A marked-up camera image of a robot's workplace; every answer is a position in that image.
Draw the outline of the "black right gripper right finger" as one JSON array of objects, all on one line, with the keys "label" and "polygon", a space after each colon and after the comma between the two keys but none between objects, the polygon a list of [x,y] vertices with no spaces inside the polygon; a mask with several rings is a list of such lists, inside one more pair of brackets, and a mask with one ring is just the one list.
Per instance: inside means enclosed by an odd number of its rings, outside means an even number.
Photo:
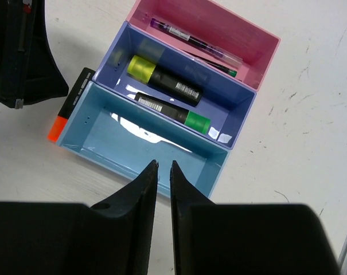
[{"label": "black right gripper right finger", "polygon": [[317,214],[304,204],[213,203],[170,171],[176,274],[339,274]]}]

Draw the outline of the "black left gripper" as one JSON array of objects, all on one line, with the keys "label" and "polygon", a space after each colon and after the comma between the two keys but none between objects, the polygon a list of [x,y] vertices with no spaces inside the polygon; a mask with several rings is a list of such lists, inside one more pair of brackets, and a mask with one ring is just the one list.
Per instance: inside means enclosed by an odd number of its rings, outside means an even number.
[{"label": "black left gripper", "polygon": [[50,51],[45,1],[0,1],[0,103],[20,109],[68,92]]}]

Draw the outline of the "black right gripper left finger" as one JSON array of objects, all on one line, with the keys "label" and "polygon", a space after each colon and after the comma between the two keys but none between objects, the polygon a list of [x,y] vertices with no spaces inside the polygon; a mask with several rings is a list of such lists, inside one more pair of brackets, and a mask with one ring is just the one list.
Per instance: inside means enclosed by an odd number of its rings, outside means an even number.
[{"label": "black right gripper left finger", "polygon": [[146,274],[157,185],[153,160],[90,207],[0,202],[0,274]]}]

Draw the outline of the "orange cap black highlighter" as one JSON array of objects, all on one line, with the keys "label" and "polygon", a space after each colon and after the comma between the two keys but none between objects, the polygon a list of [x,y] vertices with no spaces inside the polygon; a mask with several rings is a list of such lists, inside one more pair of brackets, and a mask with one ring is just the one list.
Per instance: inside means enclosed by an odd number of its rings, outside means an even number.
[{"label": "orange cap black highlighter", "polygon": [[75,81],[72,89],[70,90],[66,100],[63,103],[58,115],[48,133],[48,140],[51,142],[57,142],[64,127],[66,126],[68,119],[71,116],[76,104],[82,96],[87,84],[91,81],[95,71],[90,68],[83,68]]}]

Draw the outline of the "yellow cap black highlighter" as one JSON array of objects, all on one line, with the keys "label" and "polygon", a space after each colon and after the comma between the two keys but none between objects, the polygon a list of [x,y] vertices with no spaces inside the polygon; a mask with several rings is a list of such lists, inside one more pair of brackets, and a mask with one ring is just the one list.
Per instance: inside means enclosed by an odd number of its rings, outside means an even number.
[{"label": "yellow cap black highlighter", "polygon": [[134,79],[194,107],[203,96],[198,85],[137,55],[131,58],[127,73]]}]

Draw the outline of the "green cap black highlighter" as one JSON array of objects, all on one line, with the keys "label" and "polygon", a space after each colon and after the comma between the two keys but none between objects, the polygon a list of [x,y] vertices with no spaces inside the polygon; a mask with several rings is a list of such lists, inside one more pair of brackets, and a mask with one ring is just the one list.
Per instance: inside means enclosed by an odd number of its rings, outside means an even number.
[{"label": "green cap black highlighter", "polygon": [[207,134],[209,131],[210,120],[188,109],[140,92],[134,100],[197,132]]}]

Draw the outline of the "purple ink refill pen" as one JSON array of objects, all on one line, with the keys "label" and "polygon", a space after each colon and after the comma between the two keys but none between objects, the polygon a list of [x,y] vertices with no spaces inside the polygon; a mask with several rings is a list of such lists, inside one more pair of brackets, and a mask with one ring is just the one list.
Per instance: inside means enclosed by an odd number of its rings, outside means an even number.
[{"label": "purple ink refill pen", "polygon": [[193,46],[194,48],[199,49],[202,52],[208,53],[216,59],[219,59],[225,62],[228,65],[235,66],[237,68],[241,67],[243,61],[241,58],[222,50],[218,46],[213,46],[208,44],[192,35],[183,32],[176,27],[169,25],[167,23],[161,22],[155,18],[152,18],[150,21],[150,26],[161,32],[164,32],[170,36],[178,38],[179,40],[184,41],[186,44]]}]

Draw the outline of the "green ink refill pen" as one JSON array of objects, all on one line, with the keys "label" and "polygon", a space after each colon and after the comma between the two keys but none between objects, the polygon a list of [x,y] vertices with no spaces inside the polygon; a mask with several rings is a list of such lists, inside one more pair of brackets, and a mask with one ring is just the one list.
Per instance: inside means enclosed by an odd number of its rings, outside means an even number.
[{"label": "green ink refill pen", "polygon": [[223,64],[220,64],[216,61],[209,60],[207,58],[204,58],[203,56],[199,56],[197,54],[191,53],[191,52],[186,51],[186,50],[185,50],[185,53],[188,53],[188,54],[192,55],[193,57],[198,58],[199,60],[206,62],[207,64],[209,64],[209,65],[215,67],[216,69],[228,74],[231,77],[237,76],[237,71],[228,67],[227,65],[223,65]]}]

